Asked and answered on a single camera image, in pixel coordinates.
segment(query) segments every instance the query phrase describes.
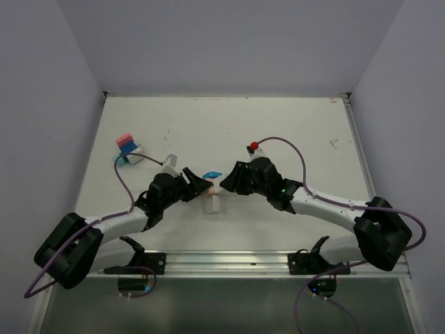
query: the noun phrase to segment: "white table surface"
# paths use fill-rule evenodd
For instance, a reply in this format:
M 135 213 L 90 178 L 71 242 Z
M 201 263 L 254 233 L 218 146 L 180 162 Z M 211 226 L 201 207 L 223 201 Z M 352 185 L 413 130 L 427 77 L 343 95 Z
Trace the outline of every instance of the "white table surface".
M 229 173 L 248 161 L 246 145 L 283 136 L 305 156 L 312 188 L 348 199 L 369 199 L 353 135 L 341 99 L 110 97 L 95 139 L 76 212 L 98 216 L 129 206 L 113 172 L 117 137 L 130 132 L 148 155 L 178 156 L 178 167 L 196 175 Z M 278 171 L 301 181 L 297 154 L 281 142 L 262 145 Z M 150 161 L 120 168 L 135 197 L 159 171 Z M 308 216 L 279 212 L 258 195 L 221 196 L 222 212 L 204 215 L 197 198 L 177 203 L 153 229 L 133 234 L 146 249 L 273 251 L 311 248 L 322 236 L 349 232 Z

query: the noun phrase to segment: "metal frame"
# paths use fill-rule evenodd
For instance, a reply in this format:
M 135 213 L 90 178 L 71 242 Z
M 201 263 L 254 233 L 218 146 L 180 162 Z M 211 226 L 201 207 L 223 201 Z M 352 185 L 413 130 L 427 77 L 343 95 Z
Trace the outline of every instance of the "metal frame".
M 158 250 L 147 250 L 147 253 Z M 280 251 L 168 251 L 165 271 L 160 278 L 310 278 L 311 276 L 291 276 L 287 265 L 287 254 L 296 250 Z M 115 278 L 102 272 L 88 277 Z M 354 278 L 409 278 L 404 259 L 397 263 L 393 271 L 381 271 L 370 264 L 355 267 L 344 279 Z
M 342 95 L 341 98 L 345 106 L 368 194 L 369 197 L 372 198 L 375 195 L 375 188 L 354 121 L 349 96 Z M 295 251 L 297 250 L 259 252 L 164 250 L 162 252 L 167 254 L 165 273 L 159 278 L 310 278 L 311 276 L 292 276 L 289 274 L 287 254 Z M 147 250 L 147 252 L 161 252 L 161 250 Z M 116 276 L 105 275 L 99 272 L 92 273 L 88 277 L 115 278 Z M 414 332 L 416 334 L 426 333 L 426 327 L 421 317 L 419 305 L 412 292 L 412 281 L 405 255 L 399 259 L 394 270 L 390 272 L 381 271 L 370 264 L 364 264 L 355 267 L 350 275 L 341 276 L 341 279 L 356 278 L 398 278 Z M 42 281 L 44 281 L 42 284 L 46 284 L 50 279 L 49 276 L 45 276 L 44 279 L 42 279 Z M 37 297 L 27 334 L 38 334 L 40 332 L 51 293 L 52 287 Z
M 360 165 L 362 166 L 363 175 L 365 177 L 366 186 L 368 187 L 368 192 L 370 198 L 375 196 L 375 188 L 374 183 L 371 178 L 371 172 L 369 171 L 368 162 L 366 161 L 366 156 L 364 154 L 364 149 L 362 142 L 360 141 L 357 125 L 355 124 L 353 109 L 350 104 L 349 96 L 343 95 L 341 96 L 343 99 L 343 104 L 345 106 L 346 115 L 348 116 L 349 125 L 351 128 L 351 131 L 353 133 L 355 148 L 357 150 L 357 154 L 359 156 Z M 408 315 L 410 316 L 412 328 L 414 329 L 414 332 L 416 334 L 426 334 L 426 326 L 425 322 L 423 321 L 423 318 L 421 316 L 421 311 L 419 307 L 419 303 L 414 295 L 413 289 L 412 289 L 412 280 L 411 280 L 411 273 L 407 264 L 406 255 L 403 254 L 403 259 L 405 260 L 407 270 L 408 270 L 408 277 L 405 278 L 399 278 L 400 288 L 402 290 L 403 298 L 405 299 L 405 305 L 408 311 Z

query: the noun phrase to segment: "pink block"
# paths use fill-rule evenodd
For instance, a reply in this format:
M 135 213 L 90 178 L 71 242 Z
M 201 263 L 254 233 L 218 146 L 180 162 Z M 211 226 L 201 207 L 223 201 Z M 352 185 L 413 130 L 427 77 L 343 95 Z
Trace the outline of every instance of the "pink block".
M 133 136 L 131 134 L 125 134 L 124 136 L 116 139 L 116 144 L 119 147 L 122 147 L 123 145 L 128 144 L 130 141 L 134 141 Z

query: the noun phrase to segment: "small toy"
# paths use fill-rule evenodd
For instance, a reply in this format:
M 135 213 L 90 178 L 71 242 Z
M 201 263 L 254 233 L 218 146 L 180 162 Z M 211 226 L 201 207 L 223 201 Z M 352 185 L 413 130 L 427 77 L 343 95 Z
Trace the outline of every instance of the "small toy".
M 116 144 L 120 149 L 120 153 L 117 156 L 113 157 L 113 161 L 115 161 L 118 157 L 121 157 L 123 154 L 145 153 L 141 145 L 136 145 L 136 143 L 134 142 L 134 138 L 131 134 L 125 134 L 119 137 L 118 139 L 116 139 Z M 127 162 L 129 162 L 131 165 L 134 165 L 142 159 L 143 159 L 142 157 L 139 157 L 137 155 L 127 155 L 126 157 L 119 159 L 118 167 L 125 165 Z
M 218 178 L 224 178 L 224 175 L 220 172 L 210 171 L 205 173 L 202 178 L 204 180 L 210 181 L 213 183 L 213 187 L 208 190 L 207 196 L 204 197 L 204 214 L 219 214 L 221 211 L 220 206 L 220 196 L 216 192 L 216 189 L 219 189 L 219 182 L 215 181 Z

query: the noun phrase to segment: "blue object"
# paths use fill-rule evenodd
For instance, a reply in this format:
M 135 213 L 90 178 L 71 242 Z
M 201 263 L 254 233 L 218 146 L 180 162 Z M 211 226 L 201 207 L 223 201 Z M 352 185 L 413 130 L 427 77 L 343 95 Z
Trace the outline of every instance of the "blue object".
M 134 141 L 129 141 L 125 145 L 120 147 L 120 151 L 122 154 L 132 153 L 138 146 L 134 143 Z
M 115 155 L 113 157 L 113 161 L 116 161 L 119 157 L 121 156 L 121 154 Z M 128 159 L 126 157 L 123 157 L 121 159 L 118 160 L 118 167 L 122 167 L 123 165 L 125 165 L 128 162 Z
M 216 179 L 218 176 L 221 176 L 222 175 L 222 173 L 220 173 L 220 172 L 214 172 L 214 171 L 211 171 L 211 172 L 207 172 L 207 173 L 205 173 L 203 176 L 202 176 L 202 178 L 203 179 Z

